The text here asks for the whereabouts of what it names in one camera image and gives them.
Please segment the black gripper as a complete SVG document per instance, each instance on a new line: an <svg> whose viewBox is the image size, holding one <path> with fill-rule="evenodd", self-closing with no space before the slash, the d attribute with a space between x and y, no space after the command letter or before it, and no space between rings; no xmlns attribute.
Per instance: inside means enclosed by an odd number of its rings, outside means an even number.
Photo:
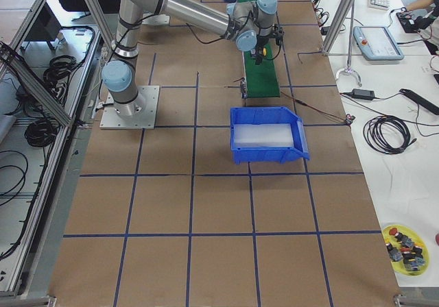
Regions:
<svg viewBox="0 0 439 307"><path fill-rule="evenodd" d="M257 36L257 44L254 48L254 50L256 49L256 47L265 47L270 41L270 37L269 36ZM255 57L255 64L256 65L260 65L261 63L261 56L259 54L257 54Z"/></svg>

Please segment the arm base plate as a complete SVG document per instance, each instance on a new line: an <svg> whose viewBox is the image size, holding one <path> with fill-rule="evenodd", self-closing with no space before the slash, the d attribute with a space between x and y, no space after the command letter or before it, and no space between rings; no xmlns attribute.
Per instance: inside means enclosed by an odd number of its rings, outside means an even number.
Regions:
<svg viewBox="0 0 439 307"><path fill-rule="evenodd" d="M108 93L106 103L113 103L113 106L108 106L104 108L100 121L101 129L154 129L160 87L137 86L137 88L137 98L127 104L114 102L114 99L112 98L112 93Z"/></svg>
<svg viewBox="0 0 439 307"><path fill-rule="evenodd" d="M150 12L145 12L142 19L141 24L149 26L168 26L170 22L170 16L166 14L153 15Z"/></svg>

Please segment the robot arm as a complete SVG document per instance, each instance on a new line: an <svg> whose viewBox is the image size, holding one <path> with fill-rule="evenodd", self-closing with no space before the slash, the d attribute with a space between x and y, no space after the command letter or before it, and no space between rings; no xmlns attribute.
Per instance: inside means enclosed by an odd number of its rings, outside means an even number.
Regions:
<svg viewBox="0 0 439 307"><path fill-rule="evenodd" d="M121 118L145 112L147 101L135 83L139 45L156 46L160 33L175 37L180 29L165 29L143 23L168 16L184 23L189 30L202 29L217 40L233 41L238 50L249 51L257 64L268 56L265 46L271 39L283 42L283 30L275 22L278 0L254 0L229 3L221 12L196 0L121 0L117 35L112 53L102 70L102 81L112 97L112 108Z"/></svg>

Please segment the person hand on controller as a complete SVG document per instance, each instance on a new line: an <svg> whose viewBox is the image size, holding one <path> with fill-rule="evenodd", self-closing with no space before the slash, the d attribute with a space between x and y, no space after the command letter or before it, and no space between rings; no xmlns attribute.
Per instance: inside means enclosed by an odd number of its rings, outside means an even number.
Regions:
<svg viewBox="0 0 439 307"><path fill-rule="evenodd" d="M414 1L414 2L405 6L405 9L407 12L411 12L411 11L417 10L419 8L422 8L422 6L419 5L419 3L417 1Z"/></svg>

